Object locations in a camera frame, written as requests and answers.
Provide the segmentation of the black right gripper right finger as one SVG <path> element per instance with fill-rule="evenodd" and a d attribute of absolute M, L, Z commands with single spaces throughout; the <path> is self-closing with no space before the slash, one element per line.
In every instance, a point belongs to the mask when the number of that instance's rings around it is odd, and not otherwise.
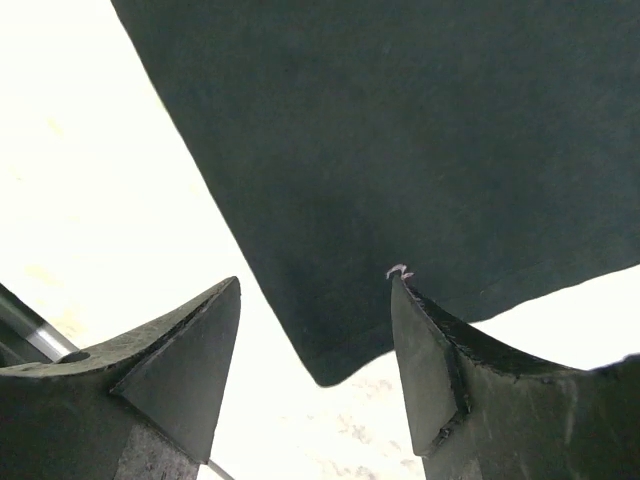
<path fill-rule="evenodd" d="M 391 278 L 412 448 L 429 479 L 635 479 L 639 359 L 593 370 L 517 350 Z"/>

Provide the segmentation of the black t-shirt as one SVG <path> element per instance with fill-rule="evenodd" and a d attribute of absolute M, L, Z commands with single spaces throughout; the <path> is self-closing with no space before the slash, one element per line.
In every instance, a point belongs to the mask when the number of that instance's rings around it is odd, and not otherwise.
<path fill-rule="evenodd" d="M 314 381 L 639 262 L 635 1 L 118 1 Z"/>

